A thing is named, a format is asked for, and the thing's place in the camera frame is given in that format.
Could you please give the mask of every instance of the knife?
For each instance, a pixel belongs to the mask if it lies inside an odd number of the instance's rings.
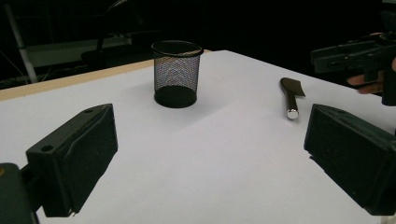
[[[288,118],[297,119],[299,112],[295,96],[305,96],[301,82],[292,78],[282,77],[280,79],[280,87],[285,93]]]

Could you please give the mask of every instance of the black wire mesh cup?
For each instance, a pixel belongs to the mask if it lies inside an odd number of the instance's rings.
[[[183,108],[197,100],[198,74],[204,50],[191,42],[163,40],[151,45],[154,56],[154,99],[163,106]]]

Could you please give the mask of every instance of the knife handle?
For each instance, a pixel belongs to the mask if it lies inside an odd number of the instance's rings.
[[[298,107],[294,93],[291,91],[285,91],[285,97],[286,97],[286,108],[287,108],[288,118],[297,119]]]

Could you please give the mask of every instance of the human hand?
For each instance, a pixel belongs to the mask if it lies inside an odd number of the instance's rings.
[[[393,59],[391,67],[396,72],[396,58]],[[373,82],[365,82],[364,75],[357,75],[346,80],[349,85],[361,86],[358,88],[360,94],[382,92],[384,88],[384,71],[378,72],[378,79]]]

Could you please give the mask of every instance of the white table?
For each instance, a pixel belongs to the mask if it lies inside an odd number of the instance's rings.
[[[306,97],[289,120],[279,86],[298,79]],[[154,99],[142,67],[0,102],[0,162],[25,151],[80,111],[114,105],[119,151],[80,213],[42,224],[379,224],[309,159],[312,104],[337,107],[393,133],[396,107],[376,95],[227,50],[201,56],[198,100],[171,109]]]

